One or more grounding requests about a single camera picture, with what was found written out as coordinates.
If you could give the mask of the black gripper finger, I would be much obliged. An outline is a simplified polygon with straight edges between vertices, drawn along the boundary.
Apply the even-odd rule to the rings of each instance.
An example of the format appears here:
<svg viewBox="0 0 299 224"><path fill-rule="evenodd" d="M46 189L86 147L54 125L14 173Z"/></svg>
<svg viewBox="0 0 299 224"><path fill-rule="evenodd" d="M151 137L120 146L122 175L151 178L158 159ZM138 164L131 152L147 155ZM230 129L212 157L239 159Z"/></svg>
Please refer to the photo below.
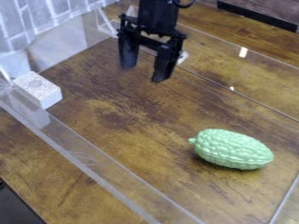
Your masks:
<svg viewBox="0 0 299 224"><path fill-rule="evenodd" d="M139 39L135 35L122 31L118 36L119 62L123 69L136 66L139 54Z"/></svg>
<svg viewBox="0 0 299 224"><path fill-rule="evenodd" d="M180 52L171 44L160 45L154 61L152 82L162 82L171 78Z"/></svg>

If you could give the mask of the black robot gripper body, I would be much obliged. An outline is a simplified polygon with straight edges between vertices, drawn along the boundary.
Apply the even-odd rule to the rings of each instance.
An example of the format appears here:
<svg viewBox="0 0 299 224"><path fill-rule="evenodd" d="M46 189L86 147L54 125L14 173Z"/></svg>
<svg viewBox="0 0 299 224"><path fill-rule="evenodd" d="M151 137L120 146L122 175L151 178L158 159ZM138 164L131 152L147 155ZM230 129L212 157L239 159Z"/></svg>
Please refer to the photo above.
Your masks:
<svg viewBox="0 0 299 224"><path fill-rule="evenodd" d="M120 32L135 35L139 45L158 50L164 44L171 44L180 52L186 36L176 31L180 0L139 0L138 15L123 13L120 18Z"/></svg>

